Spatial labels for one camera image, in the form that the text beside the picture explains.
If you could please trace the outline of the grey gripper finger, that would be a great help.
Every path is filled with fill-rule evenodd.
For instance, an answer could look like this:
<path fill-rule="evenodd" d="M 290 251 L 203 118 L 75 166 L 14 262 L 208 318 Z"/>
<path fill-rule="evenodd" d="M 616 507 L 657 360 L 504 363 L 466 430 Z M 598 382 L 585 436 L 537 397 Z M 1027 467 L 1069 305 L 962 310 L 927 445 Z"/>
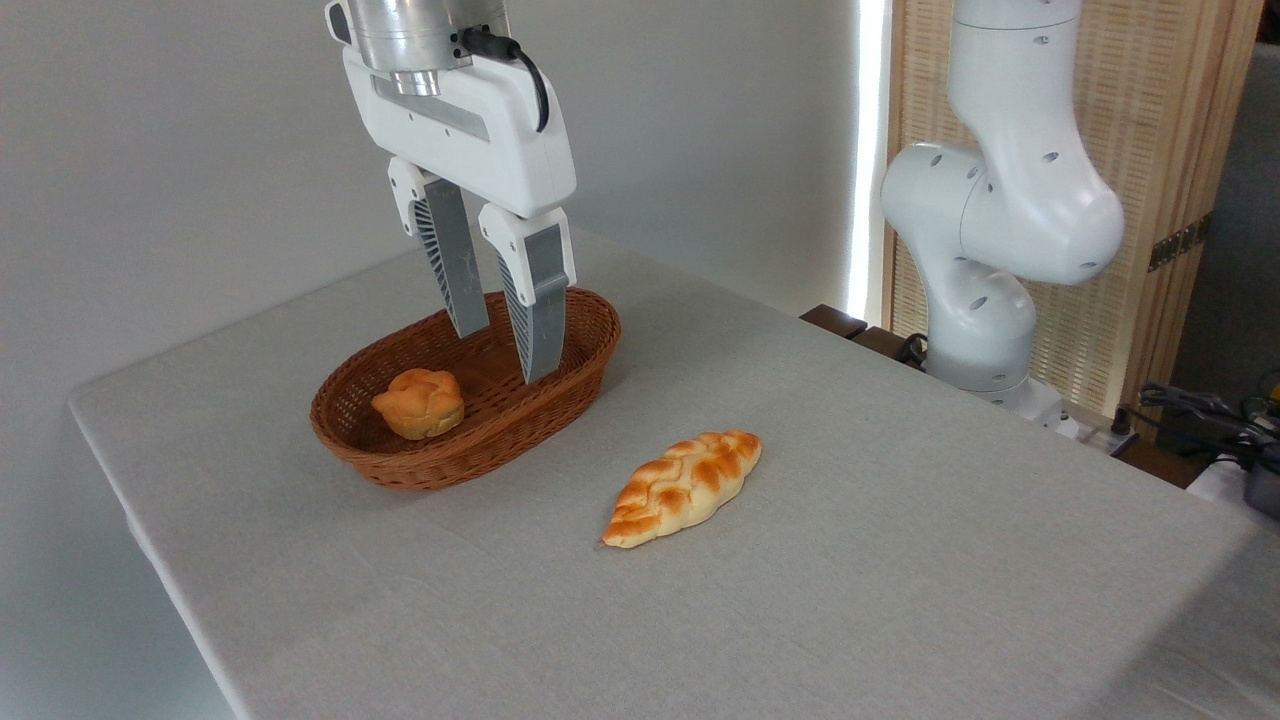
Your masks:
<path fill-rule="evenodd" d="M 393 156 L 388 179 L 406 234 L 424 247 L 460 338 L 489 327 L 468 217 L 461 188 Z"/>
<path fill-rule="evenodd" d="M 525 219 L 489 202 L 479 224 L 498 255 L 520 365 L 532 384 L 561 365 L 567 288 L 577 282 L 567 215 L 554 208 Z"/>

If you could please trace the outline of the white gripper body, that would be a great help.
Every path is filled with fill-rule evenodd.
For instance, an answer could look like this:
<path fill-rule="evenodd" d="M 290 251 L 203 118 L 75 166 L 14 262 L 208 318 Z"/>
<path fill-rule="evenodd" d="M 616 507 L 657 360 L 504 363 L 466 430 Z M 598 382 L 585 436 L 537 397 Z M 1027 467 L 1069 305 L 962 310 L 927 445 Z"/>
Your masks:
<path fill-rule="evenodd" d="M 570 138 L 549 79 L 538 131 L 532 77 L 520 63 L 479 58 L 447 70 L 434 96 L 407 96 L 343 50 L 358 114 L 374 143 L 522 218 L 558 208 L 577 187 Z"/>

